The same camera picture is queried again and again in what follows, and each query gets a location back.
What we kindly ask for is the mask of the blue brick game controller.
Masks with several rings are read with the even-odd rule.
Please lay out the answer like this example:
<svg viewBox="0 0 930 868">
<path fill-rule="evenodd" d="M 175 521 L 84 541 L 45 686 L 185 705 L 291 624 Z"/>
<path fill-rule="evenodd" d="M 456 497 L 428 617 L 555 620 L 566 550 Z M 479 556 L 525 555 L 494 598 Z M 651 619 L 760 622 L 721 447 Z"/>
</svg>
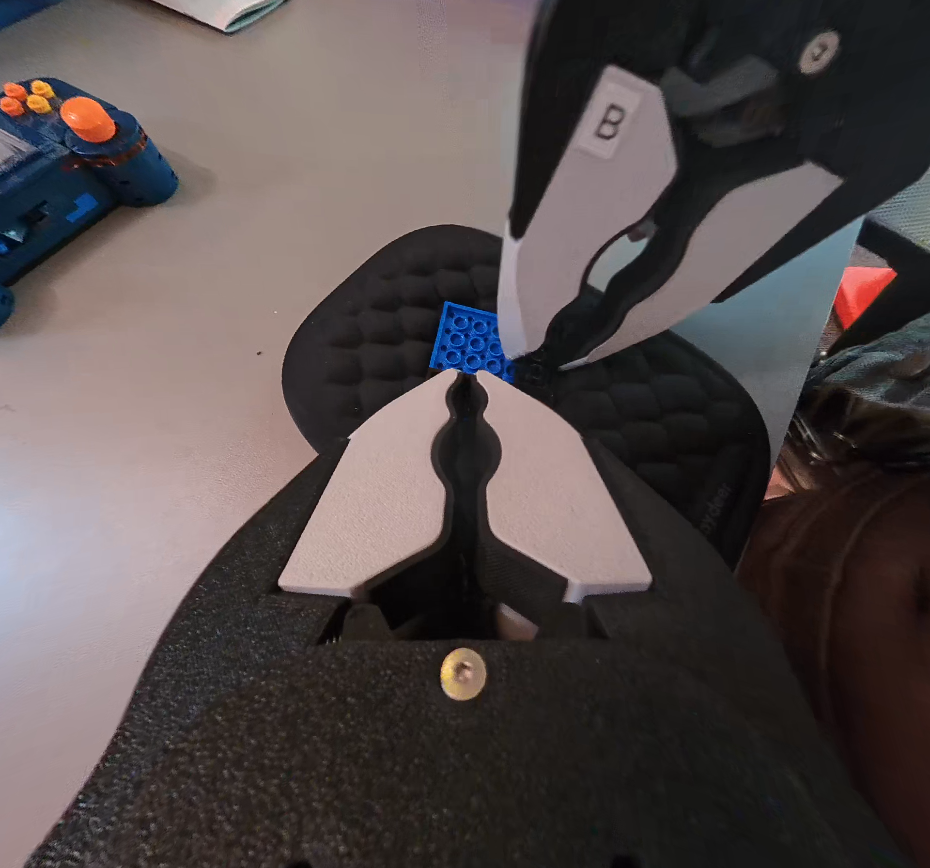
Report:
<svg viewBox="0 0 930 868">
<path fill-rule="evenodd" d="M 2 325 L 23 276 L 113 210 L 179 188 L 135 117 L 53 77 L 2 83 L 1 146 Z"/>
</svg>

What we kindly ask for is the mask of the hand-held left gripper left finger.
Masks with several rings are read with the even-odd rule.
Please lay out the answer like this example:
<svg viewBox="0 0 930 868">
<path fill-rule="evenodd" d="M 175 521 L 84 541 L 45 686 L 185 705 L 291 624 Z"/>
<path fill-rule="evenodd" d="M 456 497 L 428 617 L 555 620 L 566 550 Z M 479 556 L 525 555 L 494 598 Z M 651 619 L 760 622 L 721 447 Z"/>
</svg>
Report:
<svg viewBox="0 0 930 868">
<path fill-rule="evenodd" d="M 278 586 L 287 593 L 356 598 L 436 546 L 447 525 L 447 485 L 434 444 L 452 419 L 460 376 L 440 372 L 353 432 Z"/>
</svg>

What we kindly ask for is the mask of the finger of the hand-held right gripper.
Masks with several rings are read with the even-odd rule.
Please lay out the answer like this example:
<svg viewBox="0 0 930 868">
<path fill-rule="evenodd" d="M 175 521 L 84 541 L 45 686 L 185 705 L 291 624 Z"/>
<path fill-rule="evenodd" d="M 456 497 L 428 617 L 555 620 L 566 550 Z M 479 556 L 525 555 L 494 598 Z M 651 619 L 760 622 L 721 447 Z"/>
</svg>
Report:
<svg viewBox="0 0 930 868">
<path fill-rule="evenodd" d="M 678 169 L 659 87 L 607 66 L 525 233 L 508 223 L 497 288 L 498 337 L 508 358 L 541 349 L 589 266 L 649 215 Z"/>
<path fill-rule="evenodd" d="M 608 282 L 600 303 L 572 320 L 558 370 L 596 362 L 711 304 L 804 221 L 844 179 L 811 161 L 739 183 L 693 204 Z"/>
</svg>

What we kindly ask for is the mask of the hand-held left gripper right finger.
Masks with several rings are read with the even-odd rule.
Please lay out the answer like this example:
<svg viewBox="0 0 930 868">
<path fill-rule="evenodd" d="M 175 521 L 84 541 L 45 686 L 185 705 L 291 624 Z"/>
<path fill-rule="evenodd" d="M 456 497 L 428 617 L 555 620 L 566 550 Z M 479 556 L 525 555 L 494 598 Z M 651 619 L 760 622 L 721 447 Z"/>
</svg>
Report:
<svg viewBox="0 0 930 868">
<path fill-rule="evenodd" d="M 492 544 L 517 580 L 503 603 L 581 603 L 652 584 L 594 460 L 575 429 L 500 378 L 480 373 L 482 418 L 499 445 L 485 486 Z"/>
</svg>

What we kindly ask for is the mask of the black toy brick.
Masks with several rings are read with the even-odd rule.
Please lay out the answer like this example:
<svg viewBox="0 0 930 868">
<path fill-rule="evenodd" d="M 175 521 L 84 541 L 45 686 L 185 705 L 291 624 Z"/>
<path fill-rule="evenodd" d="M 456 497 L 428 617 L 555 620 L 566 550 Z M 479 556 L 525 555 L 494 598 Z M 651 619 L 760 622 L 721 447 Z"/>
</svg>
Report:
<svg viewBox="0 0 930 868">
<path fill-rule="evenodd" d="M 534 351 L 512 360 L 513 383 L 516 387 L 530 391 L 547 387 L 559 371 L 552 348 L 544 343 Z"/>
</svg>

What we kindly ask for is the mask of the black cushioned mat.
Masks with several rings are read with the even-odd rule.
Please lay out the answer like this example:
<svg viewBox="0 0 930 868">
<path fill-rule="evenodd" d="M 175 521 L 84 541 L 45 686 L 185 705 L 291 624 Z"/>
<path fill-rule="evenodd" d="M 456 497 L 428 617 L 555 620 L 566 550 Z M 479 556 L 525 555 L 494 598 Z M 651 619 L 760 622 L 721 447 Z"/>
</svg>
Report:
<svg viewBox="0 0 930 868">
<path fill-rule="evenodd" d="M 282 386 L 316 451 L 428 379 L 446 302 L 495 312 L 501 244 L 456 224 L 403 234 L 310 312 Z M 770 439 L 720 364 L 665 331 L 539 380 L 518 371 L 515 385 L 599 441 L 737 566 L 768 484 Z"/>
</svg>

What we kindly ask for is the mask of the person's brown sweater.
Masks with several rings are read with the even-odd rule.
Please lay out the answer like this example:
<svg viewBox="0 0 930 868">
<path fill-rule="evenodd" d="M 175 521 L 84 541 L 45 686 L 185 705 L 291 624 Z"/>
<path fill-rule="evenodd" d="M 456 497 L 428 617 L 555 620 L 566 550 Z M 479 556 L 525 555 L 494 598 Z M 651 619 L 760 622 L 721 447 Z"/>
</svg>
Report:
<svg viewBox="0 0 930 868">
<path fill-rule="evenodd" d="M 812 487 L 760 507 L 737 577 L 856 788 L 928 866 L 928 416 L 874 409 L 839 436 Z"/>
</svg>

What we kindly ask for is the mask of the blue toy brick plate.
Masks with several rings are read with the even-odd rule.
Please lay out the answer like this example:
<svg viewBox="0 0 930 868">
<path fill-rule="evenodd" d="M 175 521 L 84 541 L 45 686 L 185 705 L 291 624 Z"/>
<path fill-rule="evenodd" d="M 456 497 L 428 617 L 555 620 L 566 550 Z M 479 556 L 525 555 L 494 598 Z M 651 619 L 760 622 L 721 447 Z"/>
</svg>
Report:
<svg viewBox="0 0 930 868">
<path fill-rule="evenodd" d="M 496 314 L 445 302 L 428 370 L 431 374 L 488 372 L 513 385 L 514 363 L 503 352 Z"/>
</svg>

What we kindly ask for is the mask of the person's jeans leg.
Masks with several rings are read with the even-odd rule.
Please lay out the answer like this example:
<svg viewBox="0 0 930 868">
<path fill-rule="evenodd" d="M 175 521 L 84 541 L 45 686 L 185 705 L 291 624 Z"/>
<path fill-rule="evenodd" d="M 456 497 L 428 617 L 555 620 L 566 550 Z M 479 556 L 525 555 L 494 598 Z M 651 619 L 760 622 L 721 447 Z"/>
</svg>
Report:
<svg viewBox="0 0 930 868">
<path fill-rule="evenodd" d="M 811 368 L 801 399 L 846 394 L 886 407 L 929 407 L 929 316 L 829 356 Z"/>
</svg>

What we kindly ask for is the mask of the red fabric item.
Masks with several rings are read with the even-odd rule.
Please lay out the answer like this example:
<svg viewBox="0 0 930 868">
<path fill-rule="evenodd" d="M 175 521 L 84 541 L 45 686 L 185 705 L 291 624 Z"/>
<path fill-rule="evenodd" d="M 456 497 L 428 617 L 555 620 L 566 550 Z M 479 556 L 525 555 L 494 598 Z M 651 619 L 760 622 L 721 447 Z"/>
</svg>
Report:
<svg viewBox="0 0 930 868">
<path fill-rule="evenodd" d="M 832 310 L 843 331 L 854 325 L 897 273 L 887 267 L 848 266 L 843 271 Z"/>
</svg>

